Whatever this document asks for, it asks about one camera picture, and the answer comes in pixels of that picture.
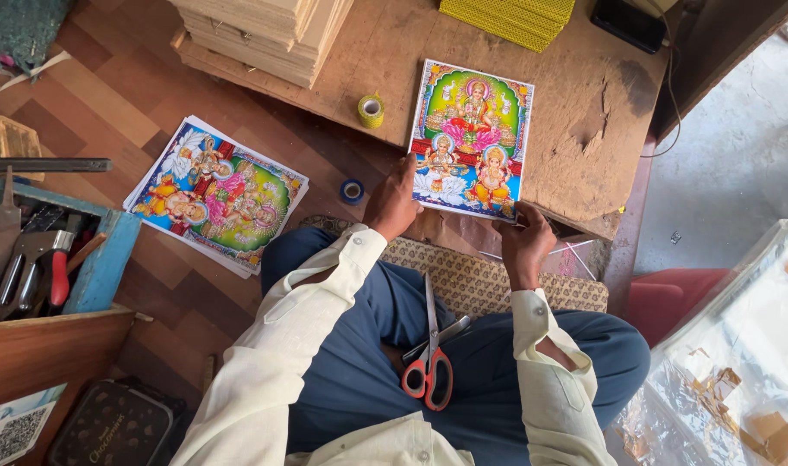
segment plastic wrap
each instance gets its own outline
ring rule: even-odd
[[[788,220],[688,318],[611,426],[625,451],[642,465],[787,466]]]

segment stapler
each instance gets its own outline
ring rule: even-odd
[[[42,274],[51,280],[49,302],[63,304],[69,293],[66,259],[74,237],[62,230],[20,235],[0,282],[0,322],[20,318],[36,305],[35,290]]]

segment tape roll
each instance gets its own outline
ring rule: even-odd
[[[382,113],[385,111],[385,105],[382,104],[382,99],[378,93],[374,95],[366,95],[359,100],[357,105],[357,113],[359,114],[359,121],[368,129],[379,128],[382,124]]]
[[[365,187],[359,180],[345,180],[339,187],[339,196],[342,196],[346,204],[357,206],[362,201],[362,196],[365,196]]]

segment stack of cardboard sheets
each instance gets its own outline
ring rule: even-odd
[[[536,52],[564,29],[575,0],[441,0],[441,13]]]
[[[310,88],[353,0],[171,0],[192,40]]]

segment concrete floor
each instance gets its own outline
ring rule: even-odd
[[[731,268],[780,218],[788,218],[788,42],[775,34],[653,159],[634,274]]]

